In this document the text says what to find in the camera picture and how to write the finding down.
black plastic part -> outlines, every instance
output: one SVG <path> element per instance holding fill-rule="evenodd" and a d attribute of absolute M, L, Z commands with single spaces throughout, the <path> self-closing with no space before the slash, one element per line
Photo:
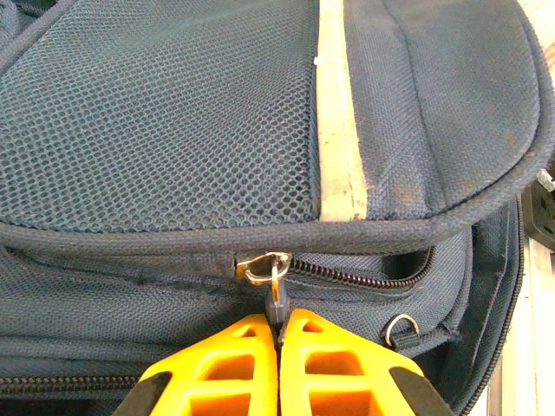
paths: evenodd
<path fill-rule="evenodd" d="M 291 301 L 287 296 L 287 291 L 285 290 L 285 282 L 282 279 L 279 282 L 279 302 L 275 302 L 271 293 L 271 289 L 268 289 L 266 294 L 266 316 L 270 325 L 280 327 L 282 323 L 287 320 L 289 312 L 291 309 Z"/>
<path fill-rule="evenodd" d="M 555 196 L 535 181 L 522 192 L 526 233 L 550 250 L 555 250 Z"/>
<path fill-rule="evenodd" d="M 389 373 L 416 416 L 454 416 L 426 378 L 403 367 L 390 368 Z"/>
<path fill-rule="evenodd" d="M 115 409 L 112 416 L 148 416 L 171 378 L 171 373 L 164 372 L 140 381 Z"/>

reflective stripe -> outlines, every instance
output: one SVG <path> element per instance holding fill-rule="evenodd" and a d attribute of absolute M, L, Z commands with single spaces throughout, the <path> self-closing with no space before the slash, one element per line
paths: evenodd
<path fill-rule="evenodd" d="M 350 89 L 343 0 L 320 0 L 315 64 L 322 193 L 320 220 L 364 219 L 368 196 Z"/>

backpack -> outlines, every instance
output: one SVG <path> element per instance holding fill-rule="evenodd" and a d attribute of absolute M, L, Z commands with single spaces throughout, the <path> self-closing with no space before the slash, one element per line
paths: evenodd
<path fill-rule="evenodd" d="M 282 253 L 469 414 L 552 91 L 513 0 L 0 0 L 0 413 L 110 415 Z"/>

zipper teeth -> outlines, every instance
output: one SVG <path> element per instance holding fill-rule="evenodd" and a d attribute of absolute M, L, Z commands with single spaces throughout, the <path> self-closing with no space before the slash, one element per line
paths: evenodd
<path fill-rule="evenodd" d="M 139 377 L 134 375 L 82 377 L 2 377 L 0 394 L 85 392 L 132 388 Z"/>
<path fill-rule="evenodd" d="M 511 327 L 511 322 L 513 321 L 513 313 L 517 305 L 517 299 L 519 298 L 520 289 L 522 288 L 522 276 L 524 273 L 524 223 L 522 219 L 522 203 L 520 198 L 517 199 L 517 217 L 519 218 L 519 271 L 517 276 L 517 282 L 514 286 L 513 295 L 511 297 L 511 301 L 509 303 L 509 309 L 507 310 L 505 321 L 503 322 L 503 328 L 501 329 L 501 334 L 499 336 L 499 340 L 495 349 L 493 351 L 492 359 L 489 361 L 487 366 L 486 372 L 484 376 L 480 380 L 480 383 L 476 387 L 474 394 L 468 401 L 467 405 L 462 409 L 460 416 L 468 416 L 472 411 L 472 408 L 480 398 L 482 392 L 486 388 L 487 384 L 489 383 L 490 378 L 492 377 L 493 371 L 497 367 L 497 363 L 503 352 L 503 347 L 505 346 L 506 336 L 509 333 L 509 328 Z"/>
<path fill-rule="evenodd" d="M 344 271 L 331 269 L 329 267 L 320 266 L 313 263 L 293 258 L 291 260 L 290 270 L 297 273 L 309 276 L 316 276 L 320 279 L 327 280 L 333 283 L 342 283 L 349 286 L 375 288 L 375 289 L 404 289 L 417 284 L 422 280 L 432 268 L 435 262 L 435 247 L 430 248 L 428 257 L 424 267 L 418 273 L 401 280 L 379 280 L 373 277 L 351 275 Z"/>

mesh pocket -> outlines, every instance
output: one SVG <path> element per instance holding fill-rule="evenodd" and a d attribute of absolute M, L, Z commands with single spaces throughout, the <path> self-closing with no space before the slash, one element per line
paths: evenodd
<path fill-rule="evenodd" d="M 0 219 L 181 231 L 317 218 L 316 7 L 79 0 L 0 80 Z"/>

